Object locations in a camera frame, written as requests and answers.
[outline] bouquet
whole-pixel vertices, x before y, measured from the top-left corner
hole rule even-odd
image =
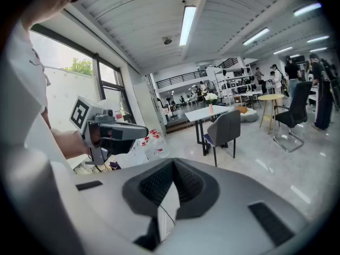
[[[207,93],[207,95],[204,96],[204,98],[206,99],[206,102],[208,104],[212,104],[212,105],[216,104],[217,103],[217,99],[218,99],[217,95],[214,94],[214,93],[211,93],[211,92]]]

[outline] railing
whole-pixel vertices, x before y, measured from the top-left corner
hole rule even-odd
[[[218,68],[229,68],[233,65],[235,65],[238,62],[237,58],[231,57],[226,59],[225,61],[223,61],[219,66],[217,66]]]
[[[176,83],[184,82],[184,81],[191,80],[191,79],[203,78],[206,76],[207,76],[207,73],[205,72],[205,70],[202,70],[202,71],[196,71],[192,73],[177,75],[169,79],[157,81],[156,83],[157,83],[157,87],[160,89],[160,88],[170,86]]]

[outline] gray device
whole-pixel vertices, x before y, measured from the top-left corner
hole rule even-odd
[[[308,224],[255,180],[197,161],[159,159],[84,176],[70,175],[42,152],[3,152],[0,175],[10,203],[54,254],[263,254]],[[157,209],[172,183],[180,208],[161,242]]]
[[[79,130],[86,146],[90,148],[92,165],[103,165],[111,156],[128,153],[135,140],[144,138],[149,131],[145,126],[121,123],[115,120],[111,109],[79,96],[70,116],[71,123]],[[93,144],[91,130],[97,129],[100,141]]]

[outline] white shirt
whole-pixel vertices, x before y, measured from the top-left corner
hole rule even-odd
[[[275,75],[274,75],[274,81],[275,81],[275,88],[279,89],[281,88],[281,79],[282,75],[278,69],[275,70]]]
[[[207,90],[207,86],[203,83],[201,84],[201,91],[206,91]]]
[[[43,151],[51,161],[64,164],[69,172],[73,173],[45,120],[41,116],[41,113],[47,107],[46,82],[49,83],[49,81],[46,80],[44,66],[33,50],[29,34],[24,30],[20,21],[14,27],[7,43],[6,59],[14,74],[41,106],[40,113],[33,122],[26,137],[26,147]]]

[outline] white flowers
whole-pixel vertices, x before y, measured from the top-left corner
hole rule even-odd
[[[211,92],[207,93],[207,95],[204,96],[204,98],[206,99],[206,101],[218,99],[217,95]]]

